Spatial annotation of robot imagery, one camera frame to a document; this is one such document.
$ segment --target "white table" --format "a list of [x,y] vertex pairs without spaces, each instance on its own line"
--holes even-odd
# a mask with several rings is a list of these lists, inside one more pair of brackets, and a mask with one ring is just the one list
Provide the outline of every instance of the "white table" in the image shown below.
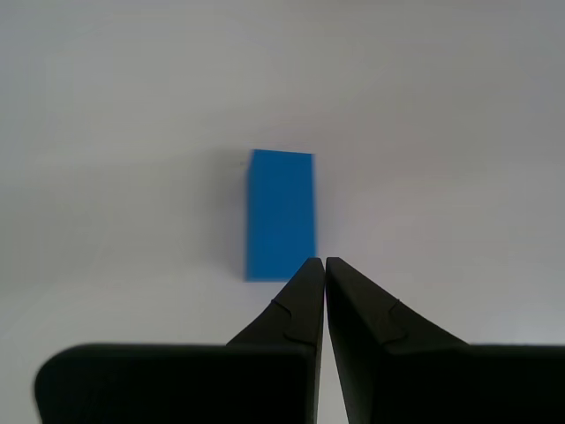
[[[85,342],[222,344],[251,148],[315,153],[320,256],[471,342],[565,343],[565,3],[0,5],[0,421]],[[345,411],[326,337],[320,423]]]

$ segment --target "blue block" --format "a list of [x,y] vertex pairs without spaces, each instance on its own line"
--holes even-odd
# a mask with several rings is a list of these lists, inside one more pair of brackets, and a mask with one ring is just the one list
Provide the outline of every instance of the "blue block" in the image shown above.
[[316,255],[313,155],[253,150],[248,174],[248,281],[290,279]]

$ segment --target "foam block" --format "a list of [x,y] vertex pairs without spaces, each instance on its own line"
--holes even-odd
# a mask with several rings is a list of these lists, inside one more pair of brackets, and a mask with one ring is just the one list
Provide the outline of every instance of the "foam block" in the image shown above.
[[253,150],[248,173],[248,281],[290,279],[316,255],[313,155]]

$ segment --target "blue rectangular block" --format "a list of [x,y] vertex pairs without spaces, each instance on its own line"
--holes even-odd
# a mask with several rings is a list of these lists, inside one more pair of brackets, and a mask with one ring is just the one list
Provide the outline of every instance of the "blue rectangular block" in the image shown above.
[[316,255],[313,155],[253,150],[248,174],[248,281],[288,280]]

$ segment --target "white surface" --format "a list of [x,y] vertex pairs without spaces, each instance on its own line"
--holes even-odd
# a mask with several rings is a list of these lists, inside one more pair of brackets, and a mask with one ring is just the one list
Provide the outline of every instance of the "white surface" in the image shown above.
[[[561,0],[0,3],[0,421],[93,341],[224,343],[250,148],[314,152],[320,256],[472,342],[565,343]],[[320,423],[344,423],[326,337]]]

